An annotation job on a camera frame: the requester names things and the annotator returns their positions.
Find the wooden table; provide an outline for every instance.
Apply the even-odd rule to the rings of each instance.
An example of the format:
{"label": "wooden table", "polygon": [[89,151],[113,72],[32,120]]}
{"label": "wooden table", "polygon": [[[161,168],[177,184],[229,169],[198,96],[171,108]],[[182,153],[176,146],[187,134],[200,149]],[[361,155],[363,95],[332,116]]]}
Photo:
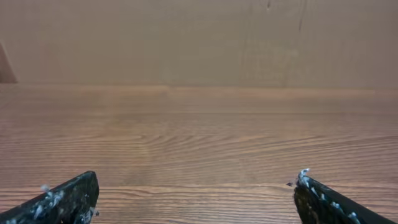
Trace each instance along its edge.
{"label": "wooden table", "polygon": [[300,223],[313,178],[398,222],[398,91],[0,85],[0,211],[86,170],[93,223]]}

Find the white debris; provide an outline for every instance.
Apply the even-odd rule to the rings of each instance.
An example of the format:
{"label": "white debris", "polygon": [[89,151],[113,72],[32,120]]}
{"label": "white debris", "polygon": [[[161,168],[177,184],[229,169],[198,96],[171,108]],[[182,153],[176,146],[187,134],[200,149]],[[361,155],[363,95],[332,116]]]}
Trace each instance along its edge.
{"label": "white debris", "polygon": [[10,220],[7,220],[6,221],[6,224],[17,224],[17,220],[14,218],[14,219],[12,219],[11,221]]}
{"label": "white debris", "polygon": [[54,194],[53,196],[53,204],[51,205],[51,207],[54,207],[56,205],[58,205],[59,201],[61,201],[61,199],[63,198],[63,191],[61,190],[59,193]]}
{"label": "white debris", "polygon": [[43,191],[43,192],[49,192],[50,191],[50,187],[48,186],[48,185],[42,185],[41,187],[40,187],[40,189]]}
{"label": "white debris", "polygon": [[311,187],[311,191],[312,191],[317,197],[319,197],[318,194],[317,194],[317,192],[315,191],[315,189],[314,189],[313,187]]}
{"label": "white debris", "polygon": [[298,182],[304,186],[307,186],[310,188],[310,185],[308,183],[309,178],[305,176],[305,174],[310,171],[310,168],[306,168],[304,170],[301,170],[300,173],[298,174]]}
{"label": "white debris", "polygon": [[355,224],[361,224],[361,222],[356,218],[356,213],[352,212],[351,214],[348,215],[348,218],[350,218],[352,221],[355,222]]}
{"label": "white debris", "polygon": [[89,210],[84,215],[80,215],[81,222],[82,223],[90,223],[92,216],[93,216],[93,213],[91,212],[91,210]]}
{"label": "white debris", "polygon": [[338,203],[336,203],[336,202],[331,202],[331,206],[333,206],[333,207],[335,207],[337,209],[340,208],[340,205]]}
{"label": "white debris", "polygon": [[37,206],[35,215],[33,216],[33,218],[36,220],[42,212],[43,212],[43,206],[41,206],[41,205]]}

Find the beige wall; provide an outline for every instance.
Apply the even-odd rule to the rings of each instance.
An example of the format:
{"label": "beige wall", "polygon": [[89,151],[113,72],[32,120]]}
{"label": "beige wall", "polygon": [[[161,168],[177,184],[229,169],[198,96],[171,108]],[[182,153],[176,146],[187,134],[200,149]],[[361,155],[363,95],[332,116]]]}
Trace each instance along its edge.
{"label": "beige wall", "polygon": [[396,0],[0,0],[0,39],[24,83],[398,87]]}

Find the tabletop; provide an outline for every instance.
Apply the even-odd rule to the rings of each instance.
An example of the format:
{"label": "tabletop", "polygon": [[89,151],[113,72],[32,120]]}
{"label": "tabletop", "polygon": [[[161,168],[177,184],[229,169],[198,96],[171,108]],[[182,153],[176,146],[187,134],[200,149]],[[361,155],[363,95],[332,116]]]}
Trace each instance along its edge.
{"label": "tabletop", "polygon": [[0,212],[86,171],[93,223],[300,223],[309,176],[398,222],[398,91],[0,85]]}

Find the dark object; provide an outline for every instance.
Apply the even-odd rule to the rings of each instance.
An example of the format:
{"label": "dark object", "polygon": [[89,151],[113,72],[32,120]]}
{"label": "dark object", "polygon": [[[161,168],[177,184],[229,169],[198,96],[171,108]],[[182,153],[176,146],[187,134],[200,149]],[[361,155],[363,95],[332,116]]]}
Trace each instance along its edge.
{"label": "dark object", "polygon": [[100,192],[88,171],[20,206],[0,214],[0,224],[89,224]]}
{"label": "dark object", "polygon": [[0,41],[0,84],[2,83],[17,83],[17,79],[12,71],[6,49]]}
{"label": "dark object", "polygon": [[294,202],[303,224],[395,224],[306,176],[298,175]]}

